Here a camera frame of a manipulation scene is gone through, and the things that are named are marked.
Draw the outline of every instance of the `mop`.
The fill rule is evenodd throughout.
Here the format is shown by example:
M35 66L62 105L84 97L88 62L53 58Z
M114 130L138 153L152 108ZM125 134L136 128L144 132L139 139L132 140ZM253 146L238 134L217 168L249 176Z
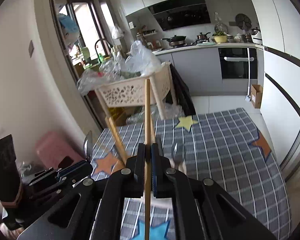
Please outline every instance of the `mop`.
M249 64L249 82L248 82L248 94L246 95L245 100L251 101L251 98L250 98L250 50L249 50L249 48L247 48L247 50L248 50L248 64Z

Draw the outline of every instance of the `frying pan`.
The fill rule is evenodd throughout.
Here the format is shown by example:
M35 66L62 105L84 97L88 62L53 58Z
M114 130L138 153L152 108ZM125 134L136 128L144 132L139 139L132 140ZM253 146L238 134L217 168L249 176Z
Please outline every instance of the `frying pan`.
M162 40L167 40L168 42L175 42L175 41L184 41L186 36L177 36L174 35L172 38L162 38Z

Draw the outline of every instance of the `cardboard box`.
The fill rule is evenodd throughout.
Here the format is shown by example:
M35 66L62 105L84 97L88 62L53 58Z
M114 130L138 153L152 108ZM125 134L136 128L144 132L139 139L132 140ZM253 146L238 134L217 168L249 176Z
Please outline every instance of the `cardboard box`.
M263 87L261 85L251 86L251 103L253 104L254 108L261 107L262 92Z

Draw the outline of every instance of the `table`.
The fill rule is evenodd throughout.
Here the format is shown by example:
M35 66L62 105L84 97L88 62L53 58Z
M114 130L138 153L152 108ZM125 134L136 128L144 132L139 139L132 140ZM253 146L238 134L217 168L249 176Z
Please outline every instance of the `table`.
M287 239L292 228L291 209L285 182L273 154L267 158L263 148L255 146L261 133L243 108L193 116L199 123L190 132L175 129L178 119L156 121L155 132L161 137L165 157L170 157L175 140L182 140L186 153L187 176L202 180L212 178L235 200L255 216L278 239ZM144 124L117 127L128 155L137 153L143 143ZM111 149L111 132L105 129L99 142ZM95 146L92 166L107 152ZM103 172L93 174L95 180L108 177ZM139 239L143 229L144 204L125 199L120 239ZM173 212L170 208L152 206L151 228L175 239Z

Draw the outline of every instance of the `star sticker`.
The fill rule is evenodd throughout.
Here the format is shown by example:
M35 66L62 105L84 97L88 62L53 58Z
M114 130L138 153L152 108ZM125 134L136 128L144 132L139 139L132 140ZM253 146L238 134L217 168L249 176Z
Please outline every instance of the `star sticker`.
M117 163L118 159L115 158L112 153L108 153L103 159L96 160L97 167L93 174L98 174L99 172L104 172L111 175L112 167Z
M269 147L269 144L267 143L266 139L263 137L262 133L258 131L258 139L253 141L251 144L253 146L260 147L261 152L263 153L263 157L265 161L268 159L268 156L271 153L271 149Z
M179 123L175 126L175 128L184 127L188 132L190 132L191 126L197 123L198 121L192 120L191 115L187 117L179 117Z
M150 227L150 237L149 240L168 240L166 238L168 233L170 220L167 222L157 226L157 227ZM131 240L144 240L145 239L145 224L138 220L138 235Z

